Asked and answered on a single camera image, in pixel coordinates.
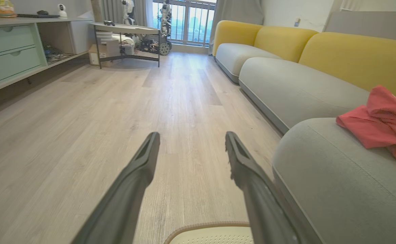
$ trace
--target cardboard box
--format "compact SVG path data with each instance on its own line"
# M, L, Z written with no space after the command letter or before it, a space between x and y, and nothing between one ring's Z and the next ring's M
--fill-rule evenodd
M90 53L90 63L91 65L99 65L99 60L97 59L97 46L93 44L88 51ZM106 45L99 45L99 56L100 58L115 57L120 56L119 53L119 41L107 41ZM110 67L121 62L121 60L111 60L102 62L103 67Z

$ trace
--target red clothing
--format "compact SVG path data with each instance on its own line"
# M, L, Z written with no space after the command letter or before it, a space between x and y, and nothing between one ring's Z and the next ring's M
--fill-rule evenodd
M396 97L379 85L370 93L367 106L361 105L336 118L365 148L388 147L396 157Z

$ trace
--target wooden floor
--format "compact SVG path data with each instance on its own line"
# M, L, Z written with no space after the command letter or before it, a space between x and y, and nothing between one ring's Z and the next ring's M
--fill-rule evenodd
M134 243L248 220L225 133L236 132L269 175L280 134L211 57L171 53L160 68L84 62L0 90L0 244L68 244L152 131L161 147Z

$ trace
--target sofa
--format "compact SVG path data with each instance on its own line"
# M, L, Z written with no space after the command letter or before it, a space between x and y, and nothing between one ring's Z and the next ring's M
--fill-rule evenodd
M302 121L272 159L275 184L324 244L396 243L396 160L335 118Z
M213 56L232 82L238 84L247 59L264 57L298 62L306 43L315 34L310 29L222 20L216 26Z
M336 117L365 104L377 85L396 95L396 40L315 34L298 63L249 58L239 84L286 133L303 120Z

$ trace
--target drawer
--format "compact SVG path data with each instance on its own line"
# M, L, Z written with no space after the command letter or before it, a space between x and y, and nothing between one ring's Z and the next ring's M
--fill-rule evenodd
M28 48L0 56L0 80L41 65L37 48Z
M0 28L0 52L34 45L30 26L9 26Z

